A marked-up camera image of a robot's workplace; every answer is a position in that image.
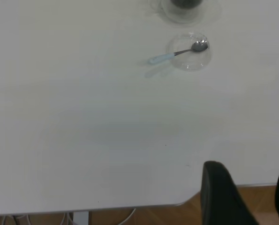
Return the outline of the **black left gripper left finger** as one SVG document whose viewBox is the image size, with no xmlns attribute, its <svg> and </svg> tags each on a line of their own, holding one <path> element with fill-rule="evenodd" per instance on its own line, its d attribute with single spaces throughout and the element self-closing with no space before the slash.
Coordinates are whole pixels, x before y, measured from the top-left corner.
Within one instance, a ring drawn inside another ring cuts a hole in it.
<svg viewBox="0 0 279 225">
<path fill-rule="evenodd" d="M 203 225 L 257 225 L 226 167 L 216 161 L 203 165 L 201 185 Z"/>
</svg>

